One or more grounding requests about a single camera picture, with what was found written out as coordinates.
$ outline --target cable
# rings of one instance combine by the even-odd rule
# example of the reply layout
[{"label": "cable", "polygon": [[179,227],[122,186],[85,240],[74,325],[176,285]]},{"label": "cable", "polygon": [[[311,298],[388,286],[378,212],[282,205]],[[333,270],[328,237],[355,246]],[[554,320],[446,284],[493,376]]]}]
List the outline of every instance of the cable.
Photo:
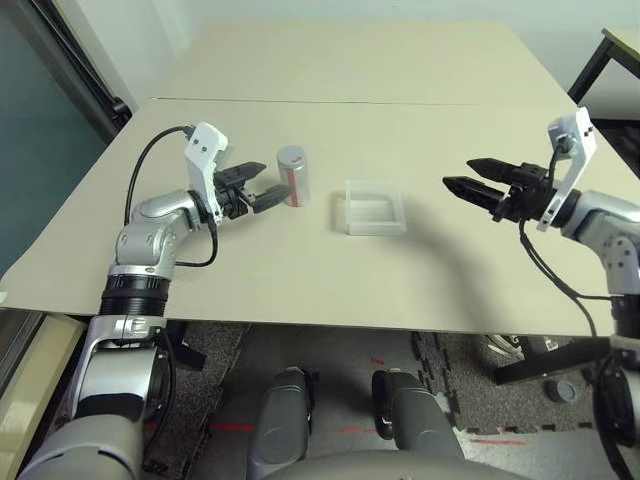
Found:
[{"label": "cable", "polygon": [[[548,187],[547,187],[547,195],[546,195],[548,198],[548,201],[551,201],[553,197],[553,180],[555,178],[556,164],[558,162],[558,158],[560,157],[560,151],[561,151],[560,146],[557,146],[556,148],[554,148],[553,154],[551,155],[551,160],[549,161]],[[576,290],[574,290],[573,288],[571,288],[558,275],[556,275],[556,273],[549,266],[549,264],[547,264],[547,262],[544,261],[542,256],[538,253],[538,251],[533,246],[533,243],[529,239],[529,236],[525,231],[525,224],[527,220],[528,220],[527,218],[522,218],[520,222],[518,222],[518,231],[520,234],[520,243],[522,244],[522,247],[524,248],[525,252],[527,252],[527,255],[529,255],[529,258],[531,259],[533,264],[544,274],[544,276],[547,277],[551,281],[551,283],[553,283],[562,293],[564,293],[567,297],[569,297],[569,299],[573,303],[576,304],[576,306],[580,309],[580,311],[584,314],[585,318],[587,319],[591,336],[593,336],[594,338],[597,337],[598,335],[597,335],[596,326],[593,321],[593,318],[591,317],[589,310],[587,310],[587,308],[582,304],[580,299],[610,301],[611,298],[607,296],[600,296],[600,295],[583,295],[577,292]],[[596,362],[596,365],[599,367],[599,360],[597,359],[597,357],[595,359],[595,362]]]},{"label": "cable", "polygon": [[178,267],[207,267],[213,263],[218,256],[218,228],[216,222],[213,220],[212,215],[207,216],[207,226],[209,227],[209,233],[211,234],[211,256],[206,262],[192,263],[192,262],[176,262]]},{"label": "cable", "polygon": [[553,270],[551,270],[551,267],[549,267],[549,265],[547,265],[545,263],[545,261],[542,260],[542,257],[540,257],[540,254],[534,248],[533,244],[531,243],[531,240],[529,240],[529,237],[527,236],[527,233],[524,230],[525,223],[526,223],[526,220],[524,220],[524,219],[520,220],[520,222],[518,223],[518,229],[520,231],[520,243],[524,247],[525,252],[527,252],[527,255],[529,255],[529,258],[531,258],[531,261],[533,262],[533,264],[536,267],[538,267],[538,269],[545,275],[545,277],[547,277],[549,280],[551,280],[551,282],[562,293],[564,293],[567,297],[569,297],[569,299],[571,299],[571,301],[573,303],[576,304],[576,306],[580,309],[580,311],[584,314],[585,318],[587,319],[587,323],[589,324],[589,330],[591,331],[591,335],[593,337],[597,337],[598,335],[597,335],[597,332],[596,332],[596,326],[595,326],[595,324],[593,322],[593,318],[591,317],[591,314],[586,309],[586,307],[580,301],[580,298],[588,298],[588,299],[603,299],[603,298],[606,298],[607,300],[609,300],[609,298],[608,297],[591,297],[591,296],[587,296],[587,295],[580,295],[575,290],[573,290],[571,287],[569,287],[566,283],[564,283],[553,272]]},{"label": "cable", "polygon": [[190,135],[191,127],[189,126],[179,126],[179,127],[171,127],[166,130],[161,131],[155,137],[151,139],[151,141],[144,147],[142,153],[138,157],[138,161],[136,162],[136,166],[133,167],[133,172],[131,173],[131,180],[129,180],[129,188],[127,189],[127,200],[124,204],[124,225],[129,225],[129,220],[131,219],[131,201],[133,200],[133,190],[136,186],[136,180],[138,179],[138,174],[140,173],[140,168],[142,167],[142,163],[144,159],[147,157],[151,149],[154,147],[156,143],[162,140],[164,137],[171,133],[175,132],[183,132],[185,135]]},{"label": "cable", "polygon": [[158,438],[160,438],[160,435],[162,434],[162,431],[164,430],[167,424],[167,419],[169,418],[169,415],[171,415],[171,410],[173,409],[173,404],[176,398],[176,364],[175,364],[175,357],[173,354],[173,347],[171,346],[171,340],[169,339],[169,335],[167,334],[166,328],[164,329],[163,337],[164,337],[165,348],[167,349],[167,356],[169,359],[169,391],[167,393],[167,402],[162,411],[162,417],[160,417],[158,426],[156,427],[155,431],[151,435],[149,442],[144,447],[143,458],[145,461],[148,460],[151,450],[153,449],[155,444],[158,442]]},{"label": "cable", "polygon": [[[153,137],[151,141],[147,144],[147,146],[144,147],[144,150],[142,150],[142,153],[140,154],[140,156],[138,157],[138,160],[136,161],[136,165],[133,167],[133,172],[131,173],[131,179],[129,180],[129,188],[127,189],[127,199],[125,201],[125,206],[124,206],[124,225],[125,226],[129,225],[129,222],[131,221],[131,202],[133,201],[133,191],[135,190],[135,187],[136,187],[138,174],[140,173],[142,164],[144,163],[144,160],[147,158],[147,155],[149,154],[151,149],[155,146],[156,143],[158,143],[164,137],[172,133],[183,132],[187,137],[190,137],[193,133],[193,130],[194,130],[194,127],[190,125],[182,125],[182,126],[167,128],[166,130],[161,131],[155,137]],[[198,267],[207,267],[214,262],[214,260],[216,259],[216,256],[218,255],[218,232],[217,232],[217,226],[211,214],[207,214],[207,226],[209,227],[209,233],[211,234],[211,243],[212,243],[211,256],[204,262],[176,262],[176,266],[198,268]]]}]

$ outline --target clear plastic container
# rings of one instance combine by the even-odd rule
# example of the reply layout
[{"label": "clear plastic container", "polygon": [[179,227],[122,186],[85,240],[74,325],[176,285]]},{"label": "clear plastic container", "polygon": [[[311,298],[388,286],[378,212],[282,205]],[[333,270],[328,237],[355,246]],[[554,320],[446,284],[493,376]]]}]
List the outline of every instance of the clear plastic container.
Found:
[{"label": "clear plastic container", "polygon": [[346,182],[349,235],[399,235],[407,224],[402,197],[389,182]]}]

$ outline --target table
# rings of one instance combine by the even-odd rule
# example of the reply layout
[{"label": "table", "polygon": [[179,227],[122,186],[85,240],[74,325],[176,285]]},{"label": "table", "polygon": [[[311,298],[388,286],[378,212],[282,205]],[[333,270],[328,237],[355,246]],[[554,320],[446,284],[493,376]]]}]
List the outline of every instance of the table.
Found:
[{"label": "table", "polygon": [[602,34],[600,45],[569,89],[569,96],[576,103],[586,95],[611,59],[640,79],[640,29],[605,28]]},{"label": "table", "polygon": [[[457,332],[588,334],[575,306],[530,264],[514,224],[451,195],[445,175],[471,175],[465,161],[493,156],[546,164],[547,124],[564,105],[369,105],[152,100],[114,140],[54,220],[0,282],[4,305],[94,314],[121,228],[126,187],[148,140],[171,125],[207,120],[235,145],[230,163],[261,161],[250,184],[278,179],[275,155],[302,145],[313,205],[281,205],[225,221],[220,252],[204,269],[177,269],[166,314],[186,320],[306,323]],[[637,201],[637,180],[611,147],[580,182]],[[134,200],[186,186],[184,139],[149,156]],[[344,233],[344,182],[389,180],[405,197],[399,237]],[[534,233],[542,255],[569,284],[606,292],[597,257],[558,232]],[[202,233],[182,257],[205,258]],[[598,331],[613,330],[609,305],[590,305]]]},{"label": "table", "polygon": [[472,22],[214,22],[153,96],[573,108],[508,25]]}]

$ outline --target can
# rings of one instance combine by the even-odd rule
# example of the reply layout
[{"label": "can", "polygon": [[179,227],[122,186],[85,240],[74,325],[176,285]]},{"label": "can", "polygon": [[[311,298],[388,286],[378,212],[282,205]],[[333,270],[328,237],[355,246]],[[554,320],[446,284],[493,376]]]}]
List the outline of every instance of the can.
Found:
[{"label": "can", "polygon": [[309,205],[309,166],[302,147],[287,145],[278,150],[280,180],[291,189],[286,198],[287,205],[305,207]]}]

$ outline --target white wall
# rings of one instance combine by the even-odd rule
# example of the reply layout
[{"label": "white wall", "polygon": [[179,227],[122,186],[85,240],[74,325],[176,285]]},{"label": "white wall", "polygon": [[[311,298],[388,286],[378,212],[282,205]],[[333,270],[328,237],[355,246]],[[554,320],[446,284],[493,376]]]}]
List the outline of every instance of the white wall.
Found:
[{"label": "white wall", "polygon": [[[603,27],[639,28],[640,0],[56,0],[107,83],[135,109],[213,19],[492,20],[567,90]],[[640,81],[613,62],[585,97],[592,115],[640,118]]]}]

